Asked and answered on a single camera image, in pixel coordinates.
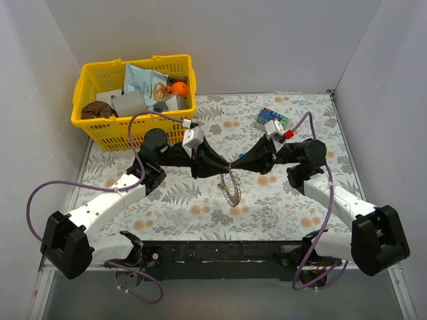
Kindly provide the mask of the metal disc with keyrings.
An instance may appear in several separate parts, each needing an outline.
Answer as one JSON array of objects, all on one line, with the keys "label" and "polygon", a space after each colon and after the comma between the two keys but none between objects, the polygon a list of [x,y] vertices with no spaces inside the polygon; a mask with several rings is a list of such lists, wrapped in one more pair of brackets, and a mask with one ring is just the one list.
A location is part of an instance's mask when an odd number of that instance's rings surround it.
[{"label": "metal disc with keyrings", "polygon": [[232,169],[219,177],[218,188],[230,207],[237,207],[241,201],[241,182],[239,175]]}]

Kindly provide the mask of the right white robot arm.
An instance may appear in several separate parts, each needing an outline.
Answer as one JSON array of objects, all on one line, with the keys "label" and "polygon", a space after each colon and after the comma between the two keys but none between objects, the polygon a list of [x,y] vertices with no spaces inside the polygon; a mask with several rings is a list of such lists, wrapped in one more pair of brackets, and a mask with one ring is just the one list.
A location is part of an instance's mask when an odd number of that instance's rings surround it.
[{"label": "right white robot arm", "polygon": [[290,186],[323,205],[350,230],[348,235],[314,231],[287,254],[289,259],[310,265],[317,265],[324,258],[347,260],[373,276],[409,258],[410,248],[398,212],[389,205],[379,207],[366,202],[334,185],[331,175],[325,173],[326,153],[326,145],[319,140],[285,143],[276,150],[262,137],[231,167],[266,174],[274,165],[288,164]]}]

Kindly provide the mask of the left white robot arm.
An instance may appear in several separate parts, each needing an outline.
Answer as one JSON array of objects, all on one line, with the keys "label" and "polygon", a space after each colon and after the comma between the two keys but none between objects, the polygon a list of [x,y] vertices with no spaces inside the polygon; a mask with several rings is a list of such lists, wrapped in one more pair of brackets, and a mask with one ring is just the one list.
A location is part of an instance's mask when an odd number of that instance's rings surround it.
[{"label": "left white robot arm", "polygon": [[112,260],[134,267],[143,259],[143,242],[129,231],[100,237],[119,213],[152,193],[165,179],[164,166],[189,167],[193,178],[227,173],[228,162],[207,143],[200,127],[187,129],[181,143],[170,145],[162,129],[149,130],[133,165],[106,193],[67,214],[47,220],[41,252],[66,278],[80,276],[91,264]]}]

